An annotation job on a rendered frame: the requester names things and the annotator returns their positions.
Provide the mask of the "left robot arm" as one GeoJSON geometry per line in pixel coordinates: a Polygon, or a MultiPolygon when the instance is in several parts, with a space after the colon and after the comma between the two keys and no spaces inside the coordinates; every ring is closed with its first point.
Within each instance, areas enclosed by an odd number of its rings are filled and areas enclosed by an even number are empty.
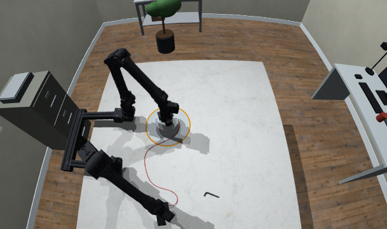
{"type": "Polygon", "coordinates": [[[104,60],[104,64],[107,64],[108,68],[110,69],[120,95],[120,106],[122,108],[121,119],[132,120],[133,112],[135,109],[135,107],[132,105],[135,104],[135,96],[131,91],[128,91],[126,87],[126,83],[120,69],[122,66],[122,68],[124,68],[150,94],[150,96],[154,99],[154,102],[157,103],[160,109],[161,119],[164,119],[166,127],[171,126],[171,113],[178,114],[179,104],[172,101],[167,101],[168,94],[161,88],[157,87],[141,71],[141,69],[130,58],[130,55],[131,54],[125,48],[120,48],[115,52],[112,52],[106,58],[106,60],[104,60]]]}

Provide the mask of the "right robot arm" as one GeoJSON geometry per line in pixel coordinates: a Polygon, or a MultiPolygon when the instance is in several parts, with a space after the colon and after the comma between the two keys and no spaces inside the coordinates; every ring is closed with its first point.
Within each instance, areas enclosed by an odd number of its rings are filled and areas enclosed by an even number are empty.
{"type": "Polygon", "coordinates": [[[102,149],[98,151],[90,141],[77,154],[85,163],[85,171],[96,180],[101,176],[109,180],[120,190],[139,202],[147,211],[156,215],[158,226],[166,225],[175,216],[174,213],[163,207],[164,202],[142,193],[130,184],[121,175],[121,159],[109,157],[102,149]],[[87,161],[87,162],[86,162],[87,161]]]}

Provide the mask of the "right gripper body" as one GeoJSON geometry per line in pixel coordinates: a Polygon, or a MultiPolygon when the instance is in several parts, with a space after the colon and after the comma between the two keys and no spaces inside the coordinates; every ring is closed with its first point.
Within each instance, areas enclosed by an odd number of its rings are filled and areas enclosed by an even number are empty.
{"type": "Polygon", "coordinates": [[[168,202],[164,202],[163,207],[166,207],[169,210],[168,202]]]}

